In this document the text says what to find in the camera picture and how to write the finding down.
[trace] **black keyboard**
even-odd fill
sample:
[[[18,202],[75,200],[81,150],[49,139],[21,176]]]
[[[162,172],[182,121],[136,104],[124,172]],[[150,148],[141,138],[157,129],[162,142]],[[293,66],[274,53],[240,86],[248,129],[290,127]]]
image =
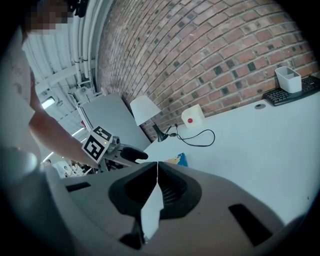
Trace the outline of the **black keyboard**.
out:
[[[262,98],[267,100],[273,106],[280,106],[289,102],[303,99],[320,91],[320,79],[314,76],[309,76],[302,79],[301,85],[301,91],[289,93],[281,88],[276,88],[264,93]]]

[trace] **blue object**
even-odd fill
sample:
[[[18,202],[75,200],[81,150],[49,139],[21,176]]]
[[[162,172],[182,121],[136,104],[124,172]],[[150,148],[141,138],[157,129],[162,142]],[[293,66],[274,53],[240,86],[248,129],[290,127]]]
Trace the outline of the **blue object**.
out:
[[[180,157],[180,161],[177,164],[179,166],[188,167],[187,158],[186,158],[185,153],[178,154],[178,157]]]

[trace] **white box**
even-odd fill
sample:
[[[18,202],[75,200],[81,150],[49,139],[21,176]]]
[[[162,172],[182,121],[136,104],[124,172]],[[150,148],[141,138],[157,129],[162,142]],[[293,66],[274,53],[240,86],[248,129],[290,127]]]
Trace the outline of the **white box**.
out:
[[[280,87],[293,94],[302,90],[301,76],[287,66],[278,67],[275,70]]]
[[[181,119],[187,128],[199,126],[205,119],[199,104],[189,107],[181,114]]]

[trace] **white desk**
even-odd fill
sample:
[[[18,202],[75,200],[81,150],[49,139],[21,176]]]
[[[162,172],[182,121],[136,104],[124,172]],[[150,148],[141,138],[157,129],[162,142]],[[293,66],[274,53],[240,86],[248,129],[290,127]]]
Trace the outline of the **white desk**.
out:
[[[266,107],[257,110],[257,104]],[[277,107],[261,100],[208,117],[196,128],[180,125],[178,132],[187,138],[205,129],[215,132],[212,146],[193,147],[168,137],[145,150],[145,162],[185,153],[190,168],[236,183],[285,224],[307,211],[320,187],[320,92]],[[188,141],[209,144],[212,138],[204,132]]]

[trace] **desk lamp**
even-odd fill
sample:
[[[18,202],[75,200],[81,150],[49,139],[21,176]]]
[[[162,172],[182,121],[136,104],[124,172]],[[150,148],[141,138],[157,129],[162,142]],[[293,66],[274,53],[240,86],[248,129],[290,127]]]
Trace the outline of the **desk lamp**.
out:
[[[149,119],[151,120],[152,117],[161,112],[160,108],[158,108],[146,95],[135,98],[130,103],[130,107],[137,126]],[[151,122],[153,123],[152,127],[158,136],[158,142],[164,141],[168,137],[168,134],[164,134],[152,120]]]

